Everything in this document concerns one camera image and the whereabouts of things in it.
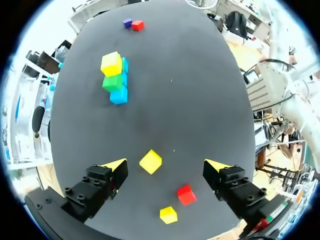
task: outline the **green cube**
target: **green cube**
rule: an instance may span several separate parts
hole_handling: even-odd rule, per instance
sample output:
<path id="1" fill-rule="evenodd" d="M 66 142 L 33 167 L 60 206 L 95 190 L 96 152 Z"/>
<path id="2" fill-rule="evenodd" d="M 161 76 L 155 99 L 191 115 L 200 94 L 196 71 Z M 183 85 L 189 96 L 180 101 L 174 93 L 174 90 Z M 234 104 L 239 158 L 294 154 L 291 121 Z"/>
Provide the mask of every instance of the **green cube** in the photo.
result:
<path id="1" fill-rule="evenodd" d="M 121 90 L 123 77 L 121 74 L 107 77 L 105 76 L 102 83 L 102 88 L 108 92 L 115 92 Z"/>

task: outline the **blue cube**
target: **blue cube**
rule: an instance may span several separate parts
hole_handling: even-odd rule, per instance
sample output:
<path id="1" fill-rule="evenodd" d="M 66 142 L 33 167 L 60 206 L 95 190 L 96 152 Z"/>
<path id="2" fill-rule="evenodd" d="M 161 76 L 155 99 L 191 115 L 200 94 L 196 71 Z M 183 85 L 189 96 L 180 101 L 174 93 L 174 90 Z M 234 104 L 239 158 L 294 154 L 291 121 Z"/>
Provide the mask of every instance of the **blue cube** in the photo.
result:
<path id="1" fill-rule="evenodd" d="M 125 85 L 122 85 L 119 91 L 110 92 L 110 102 L 116 105 L 128 102 L 128 90 Z"/>
<path id="2" fill-rule="evenodd" d="M 123 20 L 122 22 L 126 29 L 131 28 L 132 20 L 130 18 Z"/>
<path id="3" fill-rule="evenodd" d="M 121 77 L 122 77 L 122 84 L 127 87 L 128 86 L 128 75 L 123 71 L 121 73 Z"/>
<path id="4" fill-rule="evenodd" d="M 128 71 L 129 71 L 128 60 L 125 57 L 123 57 L 122 58 L 122 72 L 125 72 L 126 74 L 128 74 Z"/>

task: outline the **screw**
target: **screw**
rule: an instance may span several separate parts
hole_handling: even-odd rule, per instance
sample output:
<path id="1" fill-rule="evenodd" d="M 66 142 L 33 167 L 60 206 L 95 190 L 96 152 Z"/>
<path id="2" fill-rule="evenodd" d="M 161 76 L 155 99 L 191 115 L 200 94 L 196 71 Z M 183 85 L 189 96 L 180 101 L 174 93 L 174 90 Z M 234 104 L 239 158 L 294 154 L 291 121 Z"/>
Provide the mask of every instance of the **screw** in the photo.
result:
<path id="1" fill-rule="evenodd" d="M 77 199 L 80 201 L 80 203 L 83 203 L 85 201 L 85 195 L 79 194 Z"/>
<path id="2" fill-rule="evenodd" d="M 267 189 L 266 188 L 261 188 L 260 189 L 260 194 L 265 195 L 267 193 Z"/>
<path id="3" fill-rule="evenodd" d="M 71 193 L 72 193 L 72 189 L 71 189 L 70 187 L 65 187 L 65 188 L 64 188 L 64 192 L 65 192 L 66 194 L 71 194 Z"/>
<path id="4" fill-rule="evenodd" d="M 252 196 L 252 195 L 248 195 L 248 197 L 246 198 L 246 200 L 247 200 L 248 202 L 252 202 L 254 199 L 255 199 L 255 197 Z"/>
<path id="5" fill-rule="evenodd" d="M 88 183 L 90 179 L 87 176 L 82 177 L 82 182 Z"/>
<path id="6" fill-rule="evenodd" d="M 94 181 L 93 181 L 93 185 L 96 186 L 96 187 L 98 187 L 98 186 L 101 185 L 101 182 L 100 182 L 99 180 L 94 180 Z"/>

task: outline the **black table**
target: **black table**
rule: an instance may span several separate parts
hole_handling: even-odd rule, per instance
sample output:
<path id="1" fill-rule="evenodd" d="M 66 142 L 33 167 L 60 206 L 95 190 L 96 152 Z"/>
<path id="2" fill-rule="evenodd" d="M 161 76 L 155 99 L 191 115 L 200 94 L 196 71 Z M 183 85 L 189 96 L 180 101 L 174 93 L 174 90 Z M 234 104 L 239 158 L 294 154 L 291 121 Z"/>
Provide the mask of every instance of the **black table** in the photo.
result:
<path id="1" fill-rule="evenodd" d="M 143 20 L 141 32 L 122 20 Z M 102 56 L 129 62 L 128 103 L 113 105 L 102 89 Z M 86 168 L 127 158 L 128 178 L 86 225 L 124 240 L 204 240 L 239 220 L 202 177 L 204 159 L 237 164 L 253 176 L 253 117 L 236 60 L 215 25 L 184 1 L 148 1 L 92 19 L 61 69 L 51 119 L 54 166 L 61 188 Z M 163 166 L 139 166 L 150 150 Z M 178 188 L 191 184 L 197 203 L 183 206 Z M 173 206 L 178 222 L 160 209 Z"/>

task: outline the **red cube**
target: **red cube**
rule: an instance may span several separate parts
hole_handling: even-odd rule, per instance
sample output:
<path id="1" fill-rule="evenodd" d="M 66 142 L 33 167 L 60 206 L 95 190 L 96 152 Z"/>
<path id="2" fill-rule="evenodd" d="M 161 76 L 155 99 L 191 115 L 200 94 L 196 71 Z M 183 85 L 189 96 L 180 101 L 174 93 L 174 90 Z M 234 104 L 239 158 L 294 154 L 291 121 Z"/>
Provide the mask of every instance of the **red cube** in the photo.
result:
<path id="1" fill-rule="evenodd" d="M 190 184 L 185 185 L 184 187 L 180 188 L 177 191 L 178 198 L 180 202 L 184 205 L 187 206 L 189 204 L 192 204 L 193 202 L 196 202 L 196 196 L 192 192 Z"/>
<path id="2" fill-rule="evenodd" d="M 133 23 L 131 23 L 131 27 L 132 27 L 133 30 L 139 32 L 142 29 L 144 29 L 145 24 L 144 24 L 144 21 L 136 20 Z"/>

